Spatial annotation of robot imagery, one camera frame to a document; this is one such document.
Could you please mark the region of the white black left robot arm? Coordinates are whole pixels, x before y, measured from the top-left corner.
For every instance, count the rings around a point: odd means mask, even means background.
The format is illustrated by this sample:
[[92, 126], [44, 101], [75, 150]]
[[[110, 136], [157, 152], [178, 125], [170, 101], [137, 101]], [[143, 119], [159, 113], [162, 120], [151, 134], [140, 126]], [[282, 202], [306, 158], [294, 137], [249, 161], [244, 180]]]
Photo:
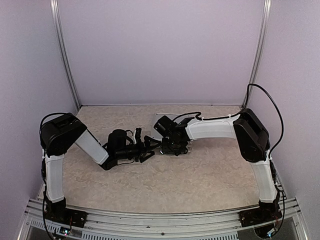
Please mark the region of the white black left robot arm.
[[101, 144], [88, 127], [70, 112], [46, 115], [40, 122], [39, 138], [42, 147], [41, 174], [45, 185], [43, 200], [47, 218], [63, 223], [70, 218], [63, 191], [63, 161], [68, 150], [76, 145], [103, 170], [133, 163], [143, 163], [155, 155], [161, 141], [141, 136], [137, 128], [128, 136], [128, 130], [116, 129]]

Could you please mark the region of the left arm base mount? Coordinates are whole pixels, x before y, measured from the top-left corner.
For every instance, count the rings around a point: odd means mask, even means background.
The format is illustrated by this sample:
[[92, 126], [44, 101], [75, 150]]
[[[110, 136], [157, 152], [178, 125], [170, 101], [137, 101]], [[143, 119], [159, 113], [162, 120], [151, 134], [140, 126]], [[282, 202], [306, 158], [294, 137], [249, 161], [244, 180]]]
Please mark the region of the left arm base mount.
[[65, 208], [62, 212], [53, 213], [49, 210], [44, 211], [44, 218], [55, 223], [68, 225], [71, 227], [84, 228], [88, 213], [81, 210]]

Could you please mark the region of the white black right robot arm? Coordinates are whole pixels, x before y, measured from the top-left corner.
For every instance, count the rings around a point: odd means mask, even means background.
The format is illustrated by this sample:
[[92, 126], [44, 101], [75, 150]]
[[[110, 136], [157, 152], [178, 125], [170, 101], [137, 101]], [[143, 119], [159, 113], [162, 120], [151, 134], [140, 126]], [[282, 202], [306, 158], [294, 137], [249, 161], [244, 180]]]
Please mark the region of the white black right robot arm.
[[243, 226], [250, 226], [285, 216], [279, 201], [285, 194], [277, 186], [277, 172], [272, 160], [275, 149], [270, 135], [257, 115], [244, 106], [239, 112], [219, 117], [202, 117], [201, 112], [188, 112], [169, 118], [160, 117], [153, 127], [162, 137], [161, 151], [182, 155], [191, 141], [201, 139], [235, 139], [242, 158], [254, 173], [259, 193], [258, 207], [239, 213]]

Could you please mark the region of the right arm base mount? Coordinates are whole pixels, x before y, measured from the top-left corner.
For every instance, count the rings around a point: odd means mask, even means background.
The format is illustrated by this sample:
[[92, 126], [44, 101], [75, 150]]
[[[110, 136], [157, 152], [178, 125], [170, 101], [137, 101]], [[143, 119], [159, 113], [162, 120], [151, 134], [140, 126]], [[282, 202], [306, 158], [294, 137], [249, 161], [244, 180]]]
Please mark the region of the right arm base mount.
[[265, 220], [263, 211], [260, 208], [243, 210], [238, 213], [241, 226], [249, 227], [262, 224]]

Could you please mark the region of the aluminium poker set case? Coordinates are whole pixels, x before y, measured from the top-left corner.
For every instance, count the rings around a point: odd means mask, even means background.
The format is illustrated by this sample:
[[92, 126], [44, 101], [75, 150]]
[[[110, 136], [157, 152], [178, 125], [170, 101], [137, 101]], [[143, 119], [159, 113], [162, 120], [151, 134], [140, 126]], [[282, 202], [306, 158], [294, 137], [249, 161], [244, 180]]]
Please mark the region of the aluminium poker set case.
[[194, 117], [185, 117], [181, 122], [177, 123], [165, 115], [155, 123], [153, 128], [162, 138], [169, 138], [174, 143], [187, 142], [188, 145], [191, 139], [187, 134], [186, 128], [193, 119]]

